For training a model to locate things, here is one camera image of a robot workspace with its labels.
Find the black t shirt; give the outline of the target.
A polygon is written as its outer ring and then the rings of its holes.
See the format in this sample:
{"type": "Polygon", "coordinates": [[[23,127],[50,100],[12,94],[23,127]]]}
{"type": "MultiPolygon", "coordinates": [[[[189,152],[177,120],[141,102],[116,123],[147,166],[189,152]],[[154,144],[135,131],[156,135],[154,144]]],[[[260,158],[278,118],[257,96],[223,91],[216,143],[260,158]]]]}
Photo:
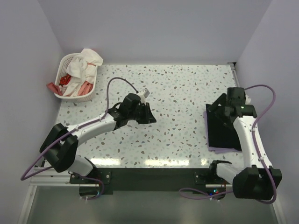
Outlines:
{"type": "Polygon", "coordinates": [[[226,108],[219,105],[214,110],[210,110],[210,106],[210,104],[206,104],[206,113],[204,114],[209,150],[217,153],[241,151],[237,132],[227,116],[226,108]]]}

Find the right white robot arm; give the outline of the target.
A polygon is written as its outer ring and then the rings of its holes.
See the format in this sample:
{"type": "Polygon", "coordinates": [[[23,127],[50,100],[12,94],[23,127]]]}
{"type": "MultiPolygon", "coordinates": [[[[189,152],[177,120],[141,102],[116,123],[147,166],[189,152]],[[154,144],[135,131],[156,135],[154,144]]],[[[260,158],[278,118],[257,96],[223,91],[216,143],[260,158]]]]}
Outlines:
{"type": "Polygon", "coordinates": [[[241,87],[229,87],[206,105],[208,146],[240,150],[244,164],[243,168],[236,168],[228,161],[213,161],[208,178],[213,183],[221,180],[230,183],[236,198],[271,204],[277,198],[282,173],[273,167],[263,147],[257,125],[261,117],[246,102],[245,89],[241,87]]]}

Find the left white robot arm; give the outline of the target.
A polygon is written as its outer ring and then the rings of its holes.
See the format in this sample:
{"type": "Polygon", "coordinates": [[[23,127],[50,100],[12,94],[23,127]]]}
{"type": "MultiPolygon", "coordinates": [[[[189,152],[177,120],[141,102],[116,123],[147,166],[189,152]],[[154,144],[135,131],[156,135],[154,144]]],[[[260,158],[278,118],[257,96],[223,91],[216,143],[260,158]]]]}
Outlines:
{"type": "Polygon", "coordinates": [[[131,120],[138,124],[155,123],[146,101],[149,94],[148,90],[130,93],[107,113],[77,125],[56,124],[40,148],[41,155],[58,173],[71,171],[86,183],[94,182],[96,167],[89,159],[77,155],[77,148],[91,138],[126,126],[131,120]]]}

